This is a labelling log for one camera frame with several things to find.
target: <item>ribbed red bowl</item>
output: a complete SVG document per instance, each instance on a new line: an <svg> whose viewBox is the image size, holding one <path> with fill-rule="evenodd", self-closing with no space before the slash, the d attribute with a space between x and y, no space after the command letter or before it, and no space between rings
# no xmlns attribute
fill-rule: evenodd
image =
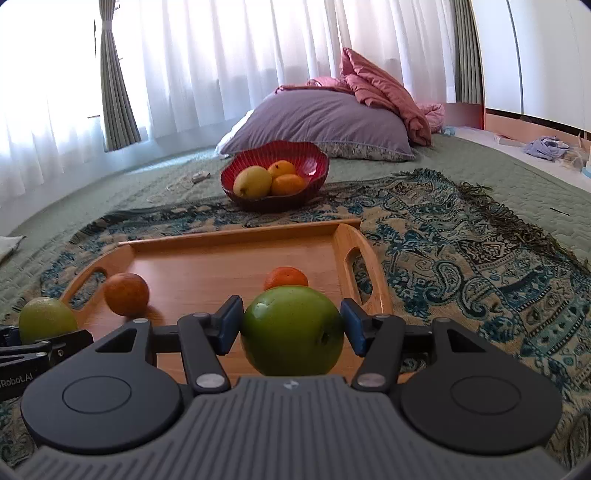
<svg viewBox="0 0 591 480"><path fill-rule="evenodd" d="M234 180L247 167L260 165L269 168L278 160L294 164L297 174L308 185L294 195L269 195L258 200L247 200L234 195ZM301 207L316 195L329 173L329 158L309 142L286 142L278 140L254 150L239 153L222 172L222 187L243 210L255 212L284 212Z"/></svg>

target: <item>patterned cloth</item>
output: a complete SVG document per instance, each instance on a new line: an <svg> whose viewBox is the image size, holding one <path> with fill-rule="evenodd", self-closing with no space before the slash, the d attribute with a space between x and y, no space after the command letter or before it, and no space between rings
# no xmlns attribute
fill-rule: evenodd
<svg viewBox="0 0 591 480"><path fill-rule="evenodd" d="M547 450L572 468L590 448L591 275L535 226L474 192L416 170L331 184L306 208L279 215L243 213L225 198L111 213L72 238L7 320L16 322L33 297L60 296L77 272L120 241L359 217L406 322L452 318L552 380L563 415ZM356 276L370 293L363 270ZM0 410L0 452L10 465L33 451L18 406L12 400Z"/></svg>

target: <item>wooden tray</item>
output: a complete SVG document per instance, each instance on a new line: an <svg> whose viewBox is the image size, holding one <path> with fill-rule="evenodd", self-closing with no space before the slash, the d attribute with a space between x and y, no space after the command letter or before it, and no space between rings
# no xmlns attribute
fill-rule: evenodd
<svg viewBox="0 0 591 480"><path fill-rule="evenodd" d="M339 308L345 297L361 302L351 267L361 253L373 285L364 310L370 314L392 313L384 272L358 230L360 224L356 219L340 220L123 242L80 272L60 300L68 304L95 272L107 278L120 272L137 273L150 287L145 316L153 325L173 325L191 312L215 312L231 295L240 295L246 308L262 292L264 278L271 270L291 266L302 270L310 287L324 293ZM78 327L89 330L95 340L127 321L109 310L102 287L74 315ZM220 361L232 382L241 375L258 375L246 360L239 339ZM345 339L332 373L350 381L360 363ZM159 353L158 367L178 382L185 382L180 354Z"/></svg>

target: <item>white floor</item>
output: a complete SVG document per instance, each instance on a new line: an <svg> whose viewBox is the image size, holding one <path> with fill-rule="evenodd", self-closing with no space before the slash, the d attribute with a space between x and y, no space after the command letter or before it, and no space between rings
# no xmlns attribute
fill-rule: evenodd
<svg viewBox="0 0 591 480"><path fill-rule="evenodd" d="M546 173L562 181L565 181L566 183L591 193L591 178L585 176L583 173L577 170L563 166L560 160L551 162L543 160L542 158L532 157L531 155L524 153L520 147L499 145L495 142L495 134L485 130L459 127L456 128L456 136L502 151L508 155L511 155L511 157L517 158L535 168L545 171Z"/></svg>

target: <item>white pillow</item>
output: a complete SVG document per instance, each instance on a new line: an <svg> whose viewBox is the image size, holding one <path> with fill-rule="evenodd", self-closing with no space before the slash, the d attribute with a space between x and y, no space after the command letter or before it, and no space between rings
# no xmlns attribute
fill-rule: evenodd
<svg viewBox="0 0 591 480"><path fill-rule="evenodd" d="M217 144L216 147L216 154L217 155L222 155L220 152L222 151L222 149L224 148L224 146L232 139L234 138L234 135L236 135L236 133L238 133L238 130L240 130L244 124L246 123L246 121L248 120L248 118L252 115L252 113L254 112L254 110L250 110L245 116L243 116L240 121L234 125L232 127L232 129L223 136L223 138L220 140L220 143Z"/></svg>
<svg viewBox="0 0 591 480"><path fill-rule="evenodd" d="M0 236L0 264L8 255L15 252L23 236Z"/></svg>

